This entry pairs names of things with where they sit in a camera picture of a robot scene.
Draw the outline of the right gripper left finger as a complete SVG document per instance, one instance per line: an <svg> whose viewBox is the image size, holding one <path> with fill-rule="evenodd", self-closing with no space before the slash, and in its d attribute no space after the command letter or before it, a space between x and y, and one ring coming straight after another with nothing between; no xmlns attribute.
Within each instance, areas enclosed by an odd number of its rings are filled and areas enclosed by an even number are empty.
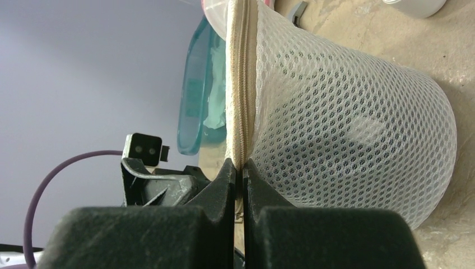
<svg viewBox="0 0 475 269"><path fill-rule="evenodd" d="M182 206L84 207L54 229L39 268L233 268L236 169L226 159Z"/></svg>

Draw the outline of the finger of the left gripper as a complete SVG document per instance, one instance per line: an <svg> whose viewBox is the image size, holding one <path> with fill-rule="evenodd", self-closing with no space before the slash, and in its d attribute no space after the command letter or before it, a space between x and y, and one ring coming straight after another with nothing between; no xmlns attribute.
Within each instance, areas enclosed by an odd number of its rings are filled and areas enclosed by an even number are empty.
<svg viewBox="0 0 475 269"><path fill-rule="evenodd" d="M210 184L196 166L184 170L156 168L149 172L143 161L121 160L124 201L122 206L180 206L188 203Z"/></svg>

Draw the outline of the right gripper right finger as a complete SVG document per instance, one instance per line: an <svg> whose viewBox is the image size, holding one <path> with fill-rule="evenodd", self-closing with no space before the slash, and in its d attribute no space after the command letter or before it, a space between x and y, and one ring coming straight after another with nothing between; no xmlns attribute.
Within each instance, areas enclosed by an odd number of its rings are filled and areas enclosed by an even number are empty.
<svg viewBox="0 0 475 269"><path fill-rule="evenodd" d="M243 167L246 268L424 268L397 213L361 208L298 208L255 164Z"/></svg>

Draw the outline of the teal plastic bin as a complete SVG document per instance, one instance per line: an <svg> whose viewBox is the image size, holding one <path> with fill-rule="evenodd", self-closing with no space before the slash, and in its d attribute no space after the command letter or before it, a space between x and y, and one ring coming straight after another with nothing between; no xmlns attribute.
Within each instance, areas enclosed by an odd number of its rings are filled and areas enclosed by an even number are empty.
<svg viewBox="0 0 475 269"><path fill-rule="evenodd" d="M177 134L178 151L183 155L196 155L201 146L219 144L226 138L226 124L219 129L210 129L203 123L208 116L212 87L211 48L217 37L204 17L189 44Z"/></svg>

